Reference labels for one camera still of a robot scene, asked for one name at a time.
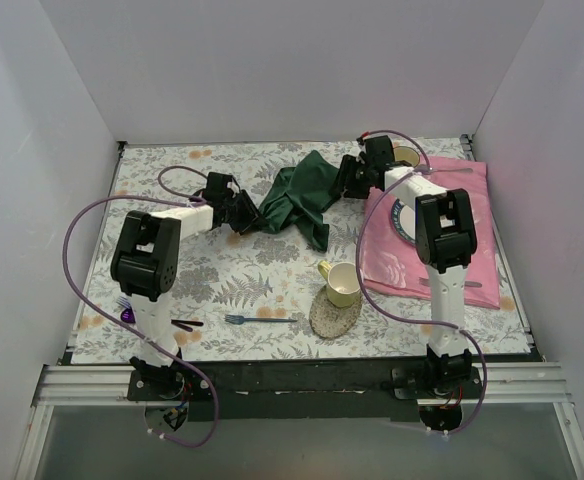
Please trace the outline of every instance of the coaster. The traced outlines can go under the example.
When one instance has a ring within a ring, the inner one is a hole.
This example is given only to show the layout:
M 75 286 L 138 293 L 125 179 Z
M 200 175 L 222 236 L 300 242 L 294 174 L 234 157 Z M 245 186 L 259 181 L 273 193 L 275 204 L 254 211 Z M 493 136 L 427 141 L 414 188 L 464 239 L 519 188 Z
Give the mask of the coaster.
M 361 314 L 363 300 L 359 293 L 356 301 L 349 307 L 339 308 L 332 305 L 325 287 L 319 290 L 310 307 L 310 326 L 321 338 L 337 338 L 350 330 Z

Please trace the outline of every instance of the gray wall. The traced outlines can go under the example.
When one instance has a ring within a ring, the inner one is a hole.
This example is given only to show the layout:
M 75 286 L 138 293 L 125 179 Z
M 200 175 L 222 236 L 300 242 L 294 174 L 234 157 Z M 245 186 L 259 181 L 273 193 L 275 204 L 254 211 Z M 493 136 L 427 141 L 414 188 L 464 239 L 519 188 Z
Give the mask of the gray wall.
M 116 144 L 36 0 L 0 0 L 0 479 L 9 478 L 44 362 L 67 340 L 77 300 L 61 270 L 75 212 L 107 192 Z M 99 224 L 74 241 L 84 279 Z
M 42 0 L 133 143 L 476 130 L 542 0 Z
M 543 6 L 476 135 L 536 340 L 584 433 L 584 1 Z

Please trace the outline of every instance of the table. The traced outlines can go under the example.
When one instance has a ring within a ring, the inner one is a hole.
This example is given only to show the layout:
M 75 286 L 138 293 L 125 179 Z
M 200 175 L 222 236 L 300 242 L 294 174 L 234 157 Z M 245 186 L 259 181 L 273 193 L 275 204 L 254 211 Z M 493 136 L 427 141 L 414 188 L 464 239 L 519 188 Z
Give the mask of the table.
M 431 155 L 465 158 L 458 139 L 419 139 Z M 113 193 L 155 198 L 168 194 L 156 181 L 169 165 L 187 165 L 202 172 L 233 174 L 259 205 L 279 169 L 293 166 L 310 151 L 339 165 L 344 154 L 357 154 L 356 142 L 219 144 L 200 146 L 126 147 Z M 192 193 L 202 188 L 197 175 L 172 171 L 165 177 L 171 188 Z M 164 210 L 147 202 L 120 200 L 106 211 L 104 228 L 91 268 L 87 294 L 107 311 L 119 312 L 118 284 L 110 277 L 110 261 L 123 219 L 129 210 Z M 363 220 L 363 201 L 342 199 L 324 215 L 330 224 L 328 251 L 307 246 L 295 227 L 279 235 L 239 236 L 229 226 L 188 238 L 181 244 L 177 281 L 169 292 L 172 318 L 198 319 L 204 326 L 192 333 L 175 328 L 183 358 L 189 361 L 234 361 L 309 358 L 352 358 L 423 355 L 427 326 L 405 325 L 364 305 L 355 327 L 335 340 L 323 340 L 311 330 L 307 315 L 312 299 L 324 284 L 316 264 L 353 261 L 355 239 Z M 466 307 L 467 328 L 485 353 L 528 353 L 523 321 L 510 279 L 497 255 L 501 309 Z M 375 299 L 398 315 L 429 319 L 430 303 L 403 297 Z M 229 325 L 226 313 L 246 316 L 291 317 L 293 324 Z M 73 342 L 73 364 L 127 363 L 140 352 L 140 342 L 88 307 L 81 306 Z

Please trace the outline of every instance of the pink cloth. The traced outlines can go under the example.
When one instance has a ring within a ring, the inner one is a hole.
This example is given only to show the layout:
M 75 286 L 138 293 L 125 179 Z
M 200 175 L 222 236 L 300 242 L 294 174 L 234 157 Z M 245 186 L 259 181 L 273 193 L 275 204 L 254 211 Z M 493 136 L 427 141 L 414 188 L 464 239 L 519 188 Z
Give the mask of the pink cloth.
M 474 170 L 474 173 L 434 173 L 427 178 L 444 188 L 463 188 L 470 194 L 478 248 L 468 267 L 466 281 L 480 282 L 482 286 L 466 287 L 465 303 L 500 308 L 486 165 L 444 157 L 431 157 L 430 163 L 432 168 L 470 167 Z M 377 189 L 370 191 L 365 203 L 366 214 L 380 194 Z M 425 266 L 414 246 L 399 237 L 392 226 L 390 210 L 395 201 L 396 198 L 391 195 L 384 198 L 368 223 L 362 259 L 365 284 L 387 295 L 430 298 L 430 288 L 419 282 L 419 278 L 428 278 Z

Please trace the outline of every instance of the floral tablecloth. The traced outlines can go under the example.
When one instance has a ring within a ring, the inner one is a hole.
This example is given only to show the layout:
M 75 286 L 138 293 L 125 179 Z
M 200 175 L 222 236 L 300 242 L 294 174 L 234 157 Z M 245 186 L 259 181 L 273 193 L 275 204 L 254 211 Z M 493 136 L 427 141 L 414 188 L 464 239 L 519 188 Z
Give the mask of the floral tablecloth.
M 432 155 L 464 158 L 457 139 L 423 139 Z M 221 144 L 174 147 L 128 147 L 115 180 L 115 194 L 178 197 L 162 190 L 156 175 L 168 165 L 187 165 L 203 172 L 233 174 L 257 205 L 269 191 L 281 167 L 293 166 L 312 150 L 338 166 L 344 154 L 359 151 L 355 142 Z M 175 190 L 192 193 L 202 179 L 171 171 L 165 181 Z M 126 213 L 132 209 L 164 210 L 147 202 L 120 200 L 110 204 L 88 296 L 102 308 L 120 312 L 118 284 L 110 277 L 110 261 Z M 172 297 L 172 318 L 198 319 L 204 326 L 186 333 L 175 328 L 183 358 L 191 361 L 302 358 L 383 357 L 423 355 L 428 327 L 388 320 L 364 304 L 355 327 L 336 340 L 316 336 L 308 322 L 312 299 L 323 286 L 316 265 L 320 260 L 353 261 L 355 240 L 363 220 L 363 201 L 342 199 L 324 215 L 330 224 L 329 248 L 312 250 L 296 227 L 279 235 L 254 233 L 239 236 L 229 226 L 184 240 Z M 486 353 L 528 352 L 526 335 L 513 300 L 501 259 L 501 309 L 466 307 L 467 328 Z M 417 319 L 430 318 L 428 301 L 375 295 L 387 310 Z M 262 317 L 291 317 L 288 324 L 227 324 L 227 313 Z M 140 351 L 133 335 L 85 307 L 72 363 L 127 363 Z

